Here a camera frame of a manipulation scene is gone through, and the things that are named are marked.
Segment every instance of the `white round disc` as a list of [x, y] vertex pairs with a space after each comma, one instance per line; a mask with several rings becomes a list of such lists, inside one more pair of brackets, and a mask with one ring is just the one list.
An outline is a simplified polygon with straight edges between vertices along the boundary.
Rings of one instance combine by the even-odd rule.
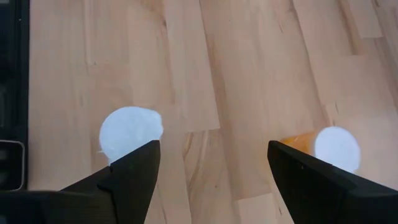
[[314, 142], [315, 157], [347, 172], [354, 173], [361, 163], [361, 150], [355, 137], [340, 127], [319, 132]]
[[162, 117], [158, 112], [136, 106], [112, 112], [99, 131], [99, 144], [114, 162], [163, 134]]

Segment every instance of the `orange object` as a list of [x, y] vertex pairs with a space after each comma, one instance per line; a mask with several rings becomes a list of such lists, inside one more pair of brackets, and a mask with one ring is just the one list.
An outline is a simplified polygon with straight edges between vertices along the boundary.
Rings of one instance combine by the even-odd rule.
[[284, 138], [281, 143], [293, 147], [299, 151], [302, 151], [308, 155], [314, 155], [313, 143], [318, 135], [318, 131], [312, 131], [305, 134], [300, 134], [298, 136], [292, 136], [289, 138]]

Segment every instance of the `wood grain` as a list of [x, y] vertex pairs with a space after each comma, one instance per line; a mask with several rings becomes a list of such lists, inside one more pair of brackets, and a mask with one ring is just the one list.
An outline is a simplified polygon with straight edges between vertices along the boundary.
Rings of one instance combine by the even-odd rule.
[[127, 63], [127, 1], [84, 2], [87, 64]]
[[[341, 15], [341, 18], [331, 20], [331, 18], [325, 16], [325, 14], [330, 14], [330, 8], [327, 7], [329, 4], [326, 4], [328, 1], [293, 0], [293, 2], [302, 28], [320, 101], [322, 103], [332, 102], [335, 98], [334, 94], [338, 91], [333, 85], [335, 61], [341, 56], [350, 55], [339, 54], [335, 47], [340, 46], [341, 50], [351, 48], [348, 37], [347, 39], [340, 39], [339, 43], [337, 39], [332, 40], [329, 34], [331, 26], [343, 26], [341, 20], [344, 17]], [[343, 35], [346, 32], [342, 27], [339, 30], [339, 33], [334, 35]]]
[[225, 91], [219, 110], [221, 129], [231, 129], [224, 138], [234, 199], [266, 194], [267, 141], [325, 125], [298, 20], [288, 1], [201, 6], [211, 69]]
[[381, 40], [381, 51], [386, 56], [388, 66], [398, 78], [398, 2], [380, 1], [376, 7], [384, 38]]
[[217, 129], [217, 105], [199, 0], [165, 0], [177, 103], [187, 132]]
[[358, 28], [356, 27], [354, 15], [349, 7], [347, 0], [340, 0], [340, 6], [344, 12], [344, 20], [346, 21], [347, 32], [350, 37], [351, 46], [354, 55], [362, 55], [366, 53], [362, 38], [359, 36]]
[[133, 86], [136, 106], [174, 102], [169, 40], [162, 10], [162, 1], [131, 1], [128, 5], [129, 84]]
[[241, 223], [276, 224], [277, 208], [271, 193], [237, 201]]
[[91, 174], [83, 1], [31, 6], [29, 188], [59, 190]]
[[150, 201], [145, 224], [167, 224], [158, 186], [156, 186]]
[[383, 36], [372, 0], [346, 1], [353, 14], [353, 19], [361, 38], [378, 38]]
[[307, 6], [310, 7], [308, 14], [317, 16], [317, 19], [319, 19], [319, 21], [314, 21], [314, 23], [322, 25], [321, 27], [316, 27], [316, 29], [323, 31], [318, 35], [322, 38], [325, 36], [327, 39], [320, 39], [319, 41], [325, 41], [327, 46], [330, 47], [330, 56], [352, 55], [354, 53], [353, 46], [349, 38], [341, 4], [338, 1], [312, 1]]
[[164, 133], [160, 140], [161, 158], [157, 185], [159, 186], [166, 223], [191, 223], [187, 184], [185, 182], [180, 108], [175, 105], [157, 109], [162, 115]]
[[192, 223], [239, 223], [220, 130], [185, 135], [184, 163]]

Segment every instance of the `black device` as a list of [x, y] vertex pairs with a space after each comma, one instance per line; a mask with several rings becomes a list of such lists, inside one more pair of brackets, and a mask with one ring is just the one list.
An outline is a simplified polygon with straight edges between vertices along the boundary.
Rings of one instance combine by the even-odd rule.
[[0, 224], [142, 224], [159, 164], [160, 142], [151, 141], [59, 192], [0, 193]]
[[29, 1], [0, 0], [0, 190], [27, 187]]
[[268, 160], [296, 224], [398, 223], [398, 192], [277, 141]]

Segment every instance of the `wooden floor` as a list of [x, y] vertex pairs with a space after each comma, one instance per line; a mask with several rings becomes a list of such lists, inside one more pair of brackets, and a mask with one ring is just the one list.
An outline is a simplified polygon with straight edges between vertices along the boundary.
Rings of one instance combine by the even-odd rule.
[[291, 223], [267, 142], [332, 125], [398, 189], [395, 0], [32, 0], [30, 30], [30, 189], [104, 167], [131, 105], [165, 126], [147, 224]]

